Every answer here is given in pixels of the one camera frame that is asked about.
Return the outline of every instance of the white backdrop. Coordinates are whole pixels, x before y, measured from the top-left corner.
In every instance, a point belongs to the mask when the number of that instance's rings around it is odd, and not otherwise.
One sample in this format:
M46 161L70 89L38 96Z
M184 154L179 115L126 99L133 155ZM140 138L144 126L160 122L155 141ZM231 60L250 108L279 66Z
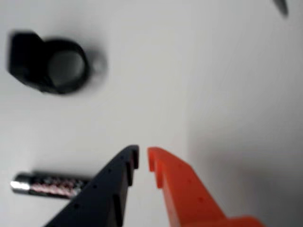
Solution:
M0 225L39 227L67 201L15 195L18 171L93 176L141 148L125 227L169 226L146 148L189 162L228 216L303 218L303 1L0 0ZM71 96L6 71L8 34L63 36L108 69Z

